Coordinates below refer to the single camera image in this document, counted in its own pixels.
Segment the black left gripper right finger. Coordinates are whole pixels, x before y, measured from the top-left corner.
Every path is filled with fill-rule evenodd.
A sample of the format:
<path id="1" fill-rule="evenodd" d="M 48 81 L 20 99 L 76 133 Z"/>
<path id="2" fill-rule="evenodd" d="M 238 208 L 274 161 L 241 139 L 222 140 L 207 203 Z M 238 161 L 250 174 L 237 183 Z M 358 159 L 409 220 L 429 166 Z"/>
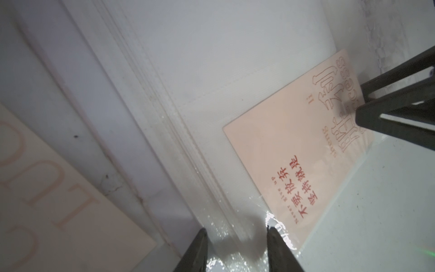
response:
<path id="1" fill-rule="evenodd" d="M 267 255 L 270 272 L 304 272 L 275 227 L 267 227 Z"/>

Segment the white photo album bicycle cover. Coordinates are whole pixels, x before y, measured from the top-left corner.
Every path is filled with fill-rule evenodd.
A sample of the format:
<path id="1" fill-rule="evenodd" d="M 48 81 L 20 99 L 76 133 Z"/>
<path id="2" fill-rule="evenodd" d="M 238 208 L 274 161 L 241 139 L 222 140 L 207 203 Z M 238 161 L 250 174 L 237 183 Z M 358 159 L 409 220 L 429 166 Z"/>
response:
<path id="1" fill-rule="evenodd" d="M 432 1 L 2 1 L 1 103 L 158 242 L 172 270 L 268 270 L 267 206 L 224 127 L 348 51 L 360 82 L 435 43 Z"/>

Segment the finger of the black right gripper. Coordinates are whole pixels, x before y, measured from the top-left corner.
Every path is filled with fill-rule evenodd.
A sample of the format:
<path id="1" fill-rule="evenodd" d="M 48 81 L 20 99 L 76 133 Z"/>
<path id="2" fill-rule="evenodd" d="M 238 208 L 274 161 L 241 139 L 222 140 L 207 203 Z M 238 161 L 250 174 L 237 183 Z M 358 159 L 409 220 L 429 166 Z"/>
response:
<path id="1" fill-rule="evenodd" d="M 435 131 L 423 127 L 435 124 L 434 77 L 360 106 L 355 121 L 362 128 L 434 150 Z"/>
<path id="2" fill-rule="evenodd" d="M 361 85 L 364 100 L 369 100 L 369 95 L 381 88 L 391 85 L 401 79 L 414 75 L 424 69 L 435 65 L 435 47 L 416 55 L 378 77 L 371 79 Z"/>

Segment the pale pink card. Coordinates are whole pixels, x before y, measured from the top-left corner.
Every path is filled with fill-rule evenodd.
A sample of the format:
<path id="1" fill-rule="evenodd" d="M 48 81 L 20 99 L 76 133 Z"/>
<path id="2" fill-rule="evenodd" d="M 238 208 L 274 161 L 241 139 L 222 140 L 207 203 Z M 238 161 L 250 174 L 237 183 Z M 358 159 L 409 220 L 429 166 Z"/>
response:
<path id="1" fill-rule="evenodd" d="M 224 127 L 293 250 L 307 241 L 374 141 L 355 121 L 363 104 L 341 50 Z"/>

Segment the beige calendar card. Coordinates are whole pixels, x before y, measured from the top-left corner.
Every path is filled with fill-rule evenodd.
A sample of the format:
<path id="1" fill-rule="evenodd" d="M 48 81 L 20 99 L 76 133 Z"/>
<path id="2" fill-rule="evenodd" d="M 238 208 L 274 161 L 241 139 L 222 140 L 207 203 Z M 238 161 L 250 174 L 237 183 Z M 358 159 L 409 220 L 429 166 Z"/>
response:
<path id="1" fill-rule="evenodd" d="M 149 234 L 1 108 L 3 272 L 130 272 L 155 247 Z"/>

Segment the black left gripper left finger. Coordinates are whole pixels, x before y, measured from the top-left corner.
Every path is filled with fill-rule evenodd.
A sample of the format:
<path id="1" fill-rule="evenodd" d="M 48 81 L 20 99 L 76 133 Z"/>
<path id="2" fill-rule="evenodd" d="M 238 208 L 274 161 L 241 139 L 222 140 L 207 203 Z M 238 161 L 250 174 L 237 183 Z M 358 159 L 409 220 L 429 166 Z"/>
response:
<path id="1" fill-rule="evenodd" d="M 208 260 L 208 234 L 205 228 L 198 231 L 174 272 L 205 272 Z"/>

